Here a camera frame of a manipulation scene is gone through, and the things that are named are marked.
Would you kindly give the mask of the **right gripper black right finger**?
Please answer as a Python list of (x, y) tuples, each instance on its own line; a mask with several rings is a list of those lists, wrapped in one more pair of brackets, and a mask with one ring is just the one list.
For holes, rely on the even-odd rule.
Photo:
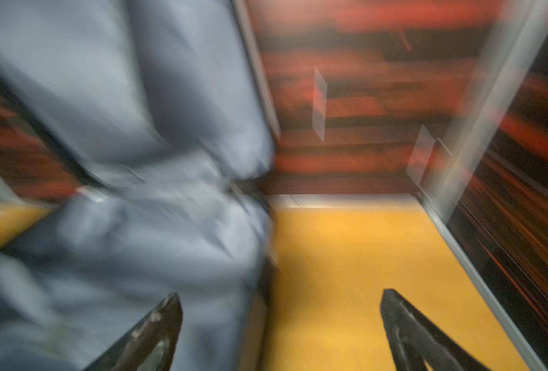
[(397, 370), (486, 370), (394, 289), (385, 289), (380, 314)]

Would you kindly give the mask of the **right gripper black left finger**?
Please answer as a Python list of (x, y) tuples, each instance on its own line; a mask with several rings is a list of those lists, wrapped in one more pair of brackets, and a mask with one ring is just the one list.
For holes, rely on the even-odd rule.
[(169, 370), (183, 324), (179, 295), (173, 292), (85, 369), (89, 371)]

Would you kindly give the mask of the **black white space-print suitcase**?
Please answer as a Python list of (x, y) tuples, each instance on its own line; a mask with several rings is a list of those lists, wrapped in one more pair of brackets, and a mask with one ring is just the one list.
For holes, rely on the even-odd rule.
[(77, 176), (0, 249), (0, 370), (87, 370), (177, 293), (169, 370), (258, 370), (275, 122), (238, 1), (0, 1), (0, 95)]

